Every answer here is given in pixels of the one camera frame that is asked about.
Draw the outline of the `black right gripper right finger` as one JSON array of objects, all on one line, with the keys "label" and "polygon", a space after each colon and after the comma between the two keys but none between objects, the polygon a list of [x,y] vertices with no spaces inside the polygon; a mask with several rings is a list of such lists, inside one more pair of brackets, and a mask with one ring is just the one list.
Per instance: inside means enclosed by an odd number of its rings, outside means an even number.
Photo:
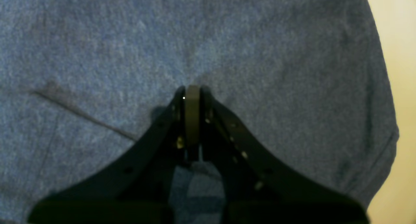
[{"label": "black right gripper right finger", "polygon": [[369,223],[358,202],[277,159],[208,87],[200,94],[202,155],[223,178],[223,224]]}]

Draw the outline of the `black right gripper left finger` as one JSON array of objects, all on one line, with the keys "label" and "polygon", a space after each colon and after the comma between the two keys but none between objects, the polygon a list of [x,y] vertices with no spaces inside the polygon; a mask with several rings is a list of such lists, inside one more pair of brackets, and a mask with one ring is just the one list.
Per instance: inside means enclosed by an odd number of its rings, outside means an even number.
[{"label": "black right gripper left finger", "polygon": [[181,86],[144,135],[95,175],[38,202],[30,224],[174,224],[175,167],[198,158],[200,88]]}]

